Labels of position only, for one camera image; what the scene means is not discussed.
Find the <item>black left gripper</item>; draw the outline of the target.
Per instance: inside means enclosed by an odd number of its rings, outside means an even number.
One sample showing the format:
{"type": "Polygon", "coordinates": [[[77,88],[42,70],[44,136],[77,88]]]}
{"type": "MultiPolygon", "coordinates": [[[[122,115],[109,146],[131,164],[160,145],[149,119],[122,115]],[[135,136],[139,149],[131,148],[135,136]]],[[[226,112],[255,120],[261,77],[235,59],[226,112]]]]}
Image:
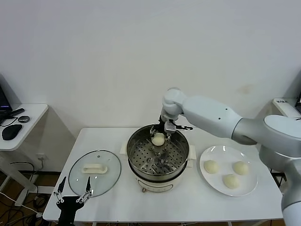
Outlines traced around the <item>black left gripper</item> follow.
{"type": "Polygon", "coordinates": [[[53,192],[57,198],[57,207],[61,211],[58,226],[73,226],[77,210],[84,207],[84,203],[91,197],[92,189],[90,177],[87,180],[87,186],[82,196],[62,196],[66,177],[63,178],[56,191],[53,192]]]}

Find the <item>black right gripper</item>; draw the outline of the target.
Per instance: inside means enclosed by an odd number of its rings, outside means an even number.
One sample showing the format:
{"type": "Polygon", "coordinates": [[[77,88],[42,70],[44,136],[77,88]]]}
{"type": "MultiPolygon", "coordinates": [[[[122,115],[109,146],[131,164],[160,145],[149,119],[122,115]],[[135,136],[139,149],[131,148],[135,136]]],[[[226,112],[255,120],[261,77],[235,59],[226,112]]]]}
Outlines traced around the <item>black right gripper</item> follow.
{"type": "Polygon", "coordinates": [[[165,132],[165,123],[169,121],[169,119],[163,117],[160,115],[159,117],[159,123],[154,124],[150,130],[150,137],[153,139],[156,135],[156,133],[162,133],[165,134],[165,140],[169,141],[171,139],[171,133],[166,133],[165,132]]]}

